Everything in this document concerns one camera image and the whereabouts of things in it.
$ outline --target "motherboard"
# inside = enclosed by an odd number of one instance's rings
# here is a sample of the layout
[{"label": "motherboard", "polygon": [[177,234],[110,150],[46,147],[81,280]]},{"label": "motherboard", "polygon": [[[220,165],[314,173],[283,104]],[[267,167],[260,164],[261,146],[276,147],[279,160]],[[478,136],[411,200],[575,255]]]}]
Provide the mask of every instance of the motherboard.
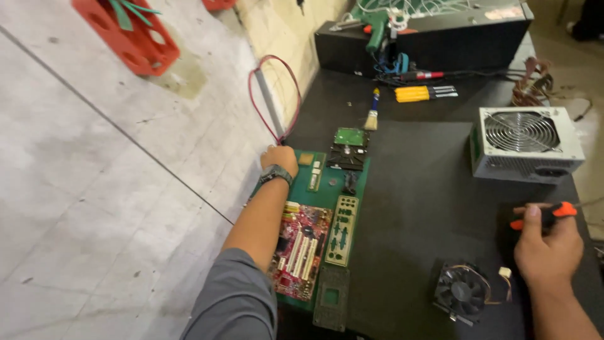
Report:
[{"label": "motherboard", "polygon": [[267,273],[277,293],[311,300],[332,217],[330,209],[286,202]]}]

